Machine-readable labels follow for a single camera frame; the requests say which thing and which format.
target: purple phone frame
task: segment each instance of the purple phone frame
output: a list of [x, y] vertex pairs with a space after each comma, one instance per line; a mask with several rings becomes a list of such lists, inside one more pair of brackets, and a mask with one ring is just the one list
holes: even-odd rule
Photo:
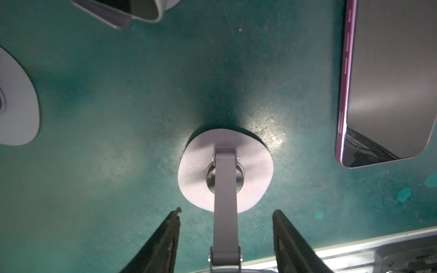
[[335, 158], [343, 165], [344, 138], [347, 127], [347, 107], [349, 100], [350, 69], [352, 66], [352, 50], [354, 48], [355, 21], [357, 1], [347, 0], [344, 21], [343, 57], [340, 82], [340, 103], [338, 107], [337, 141]]

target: gray strap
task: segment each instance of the gray strap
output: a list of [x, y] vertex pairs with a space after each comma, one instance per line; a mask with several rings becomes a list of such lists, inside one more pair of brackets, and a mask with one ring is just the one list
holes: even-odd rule
[[240, 265], [235, 147], [215, 148], [214, 245], [212, 265]]

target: green table surface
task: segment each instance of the green table surface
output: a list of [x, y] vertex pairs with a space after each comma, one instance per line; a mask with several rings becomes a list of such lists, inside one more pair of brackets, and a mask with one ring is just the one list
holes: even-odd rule
[[206, 269], [213, 214], [177, 184], [205, 125], [247, 129], [273, 156], [267, 192], [238, 216], [245, 261], [273, 255], [275, 209], [313, 247], [437, 225], [437, 187], [424, 183], [436, 134], [405, 161], [352, 170], [334, 158], [343, 11], [183, 0], [119, 31], [68, 0], [1, 1], [0, 46], [36, 88], [41, 129], [0, 145], [0, 271], [118, 272], [178, 206], [175, 271]]

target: phone screen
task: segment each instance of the phone screen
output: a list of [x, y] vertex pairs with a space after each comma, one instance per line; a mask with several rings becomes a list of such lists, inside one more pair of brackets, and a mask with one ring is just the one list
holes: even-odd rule
[[94, 0], [105, 6], [133, 15], [138, 19], [153, 21], [159, 12], [155, 0]]
[[130, 0], [97, 0], [97, 2], [112, 7], [116, 10], [121, 10], [125, 13], [131, 14]]
[[360, 167], [416, 156], [437, 114], [437, 1], [355, 3], [354, 29], [345, 32], [351, 52], [343, 52], [337, 160]]

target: round pad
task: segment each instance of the round pad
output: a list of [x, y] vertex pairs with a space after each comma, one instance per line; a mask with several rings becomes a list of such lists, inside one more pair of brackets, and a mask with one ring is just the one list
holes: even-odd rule
[[193, 205], [214, 211], [214, 194], [206, 184], [206, 172], [217, 146], [233, 146], [237, 150], [238, 162], [244, 170], [243, 187], [237, 193], [237, 211], [246, 211], [266, 192], [273, 176], [273, 160], [261, 142], [245, 134], [214, 129], [195, 137], [180, 161], [179, 188]]
[[39, 108], [35, 89], [26, 72], [0, 48], [0, 144], [23, 145], [39, 129]]

